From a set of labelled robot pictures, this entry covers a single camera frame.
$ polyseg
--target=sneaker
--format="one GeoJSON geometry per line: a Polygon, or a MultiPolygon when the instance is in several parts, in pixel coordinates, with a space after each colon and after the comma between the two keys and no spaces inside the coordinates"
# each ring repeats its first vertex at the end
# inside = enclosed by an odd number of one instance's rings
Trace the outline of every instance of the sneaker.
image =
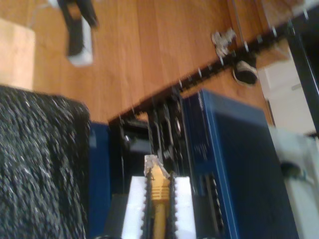
{"type": "Polygon", "coordinates": [[[215,45],[216,53],[219,57],[224,57],[229,53],[228,46],[235,37],[236,34],[232,28],[228,29],[224,34],[220,34],[217,31],[211,35],[211,40],[215,45]]]}
{"type": "Polygon", "coordinates": [[[233,77],[241,85],[249,87],[255,85],[258,81],[256,57],[238,62],[233,69],[233,77]]]}

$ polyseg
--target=white cord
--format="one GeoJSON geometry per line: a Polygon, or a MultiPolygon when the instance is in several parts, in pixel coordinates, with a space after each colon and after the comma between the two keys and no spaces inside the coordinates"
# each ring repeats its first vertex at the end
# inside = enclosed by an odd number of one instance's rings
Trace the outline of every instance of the white cord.
{"type": "Polygon", "coordinates": [[[40,9],[45,9],[47,7],[50,7],[51,4],[49,3],[44,3],[44,4],[41,4],[41,5],[38,5],[34,10],[33,10],[33,13],[32,13],[32,18],[31,18],[31,21],[30,23],[27,25],[28,28],[32,28],[33,25],[35,24],[35,17],[36,17],[36,13],[38,10],[40,9]]]}

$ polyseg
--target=black sneaker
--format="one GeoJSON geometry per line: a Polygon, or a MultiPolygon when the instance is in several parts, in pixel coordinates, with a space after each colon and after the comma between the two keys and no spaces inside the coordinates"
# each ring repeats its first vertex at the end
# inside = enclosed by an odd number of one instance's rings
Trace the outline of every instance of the black sneaker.
{"type": "Polygon", "coordinates": [[[258,80],[256,57],[238,62],[233,69],[233,77],[241,85],[255,85],[258,80]]]}

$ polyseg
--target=blue computer case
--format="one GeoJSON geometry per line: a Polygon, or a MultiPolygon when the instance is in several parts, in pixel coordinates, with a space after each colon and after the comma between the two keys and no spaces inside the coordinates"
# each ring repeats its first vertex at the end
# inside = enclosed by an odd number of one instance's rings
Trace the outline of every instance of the blue computer case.
{"type": "Polygon", "coordinates": [[[279,161],[262,110],[202,90],[183,100],[196,186],[216,182],[226,239],[297,239],[279,161]]]}

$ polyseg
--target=blue panel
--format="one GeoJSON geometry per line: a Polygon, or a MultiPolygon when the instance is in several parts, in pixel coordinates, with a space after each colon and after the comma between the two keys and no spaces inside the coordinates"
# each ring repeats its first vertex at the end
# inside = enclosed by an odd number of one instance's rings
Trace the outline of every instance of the blue panel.
{"type": "Polygon", "coordinates": [[[111,204],[108,126],[91,123],[90,133],[90,238],[103,233],[111,204]]]}
{"type": "Polygon", "coordinates": [[[298,238],[262,110],[208,91],[183,105],[195,174],[216,180],[222,238],[298,238]]]}

